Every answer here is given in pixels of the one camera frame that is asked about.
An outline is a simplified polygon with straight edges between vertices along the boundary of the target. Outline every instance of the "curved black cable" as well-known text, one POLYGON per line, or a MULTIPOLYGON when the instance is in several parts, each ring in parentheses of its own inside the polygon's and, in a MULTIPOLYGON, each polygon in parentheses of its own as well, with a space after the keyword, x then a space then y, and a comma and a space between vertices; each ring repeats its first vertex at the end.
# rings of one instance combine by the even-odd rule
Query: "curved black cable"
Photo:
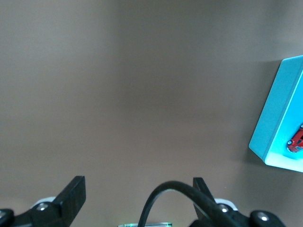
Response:
POLYGON ((178 181, 168 181, 160 184, 149 196, 142 210, 138 227, 145 227, 147 217, 156 199, 166 191, 177 191, 187 196, 203 214, 218 227, 238 227, 238 225, 226 216, 215 202, 210 200, 199 190, 178 181))

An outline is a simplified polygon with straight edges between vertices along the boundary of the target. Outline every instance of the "red car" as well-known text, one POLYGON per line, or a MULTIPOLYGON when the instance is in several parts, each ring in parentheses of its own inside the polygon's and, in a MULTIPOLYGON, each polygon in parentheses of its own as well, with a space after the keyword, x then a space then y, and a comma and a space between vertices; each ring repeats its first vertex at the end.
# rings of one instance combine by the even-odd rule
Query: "red car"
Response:
POLYGON ((292 139, 287 142, 287 149, 292 153, 303 150, 303 124, 292 139))

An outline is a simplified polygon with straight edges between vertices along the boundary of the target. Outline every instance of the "screw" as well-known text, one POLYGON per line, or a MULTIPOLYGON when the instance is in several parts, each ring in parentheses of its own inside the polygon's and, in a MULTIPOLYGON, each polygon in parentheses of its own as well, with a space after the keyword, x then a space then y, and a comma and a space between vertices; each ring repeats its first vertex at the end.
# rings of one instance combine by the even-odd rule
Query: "screw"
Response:
POLYGON ((266 213, 264 212, 259 212, 257 214, 258 218, 261 219, 262 221, 268 221, 269 220, 269 217, 267 216, 266 213))
POLYGON ((0 219, 3 218, 6 215, 6 213, 4 211, 0 210, 0 219))
POLYGON ((48 205, 46 203, 40 203, 39 206, 37 206, 38 211, 43 211, 46 208, 48 208, 48 205))
POLYGON ((228 207, 225 206, 224 204, 220 204, 220 205, 219 205, 219 208, 220 208, 220 210, 222 210, 223 213, 228 212, 228 207))

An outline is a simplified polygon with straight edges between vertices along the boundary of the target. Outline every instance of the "gray surface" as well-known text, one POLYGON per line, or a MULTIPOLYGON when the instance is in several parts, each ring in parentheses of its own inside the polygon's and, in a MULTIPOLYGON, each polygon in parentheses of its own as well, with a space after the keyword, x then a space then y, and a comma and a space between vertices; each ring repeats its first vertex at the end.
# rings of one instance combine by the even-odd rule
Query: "gray surface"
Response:
MULTIPOLYGON (((301 226, 302 173, 248 143, 282 59, 303 54, 299 1, 0 1, 0 206, 17 213, 75 176, 74 227, 137 222, 150 192, 201 176, 244 214, 301 226)), ((150 221, 186 227, 159 198, 150 221)))

